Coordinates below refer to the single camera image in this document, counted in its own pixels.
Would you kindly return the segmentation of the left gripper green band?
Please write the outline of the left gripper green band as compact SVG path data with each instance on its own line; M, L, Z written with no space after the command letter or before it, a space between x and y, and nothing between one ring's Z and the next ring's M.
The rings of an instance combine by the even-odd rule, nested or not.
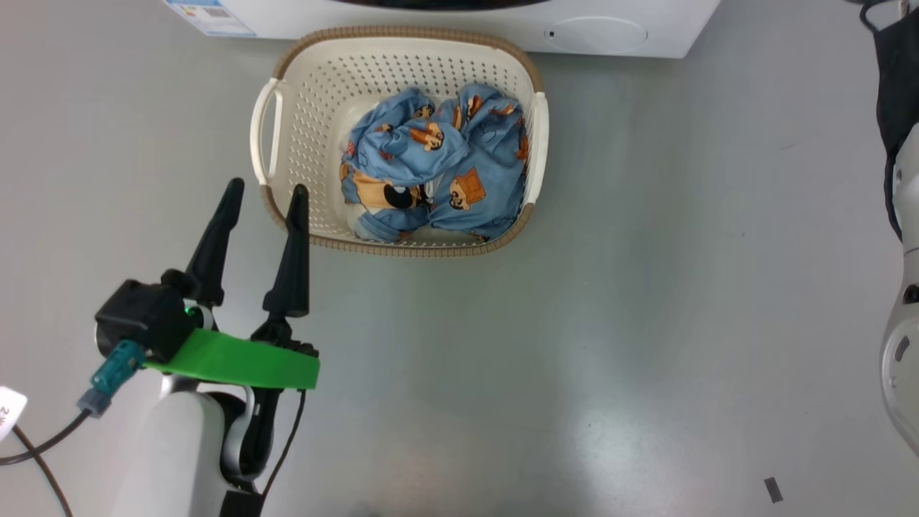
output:
M167 269L161 284L207 308L223 304L223 272L242 208L244 180L232 179L204 229L184 271ZM263 298L273 317L309 314L309 191L294 190L284 219L286 244L274 285ZM295 340L286 320L266 320L250 338L207 330L192 320L175 320L142 332L149 354L145 367L221 385L263 389L315 389L319 359L308 343Z

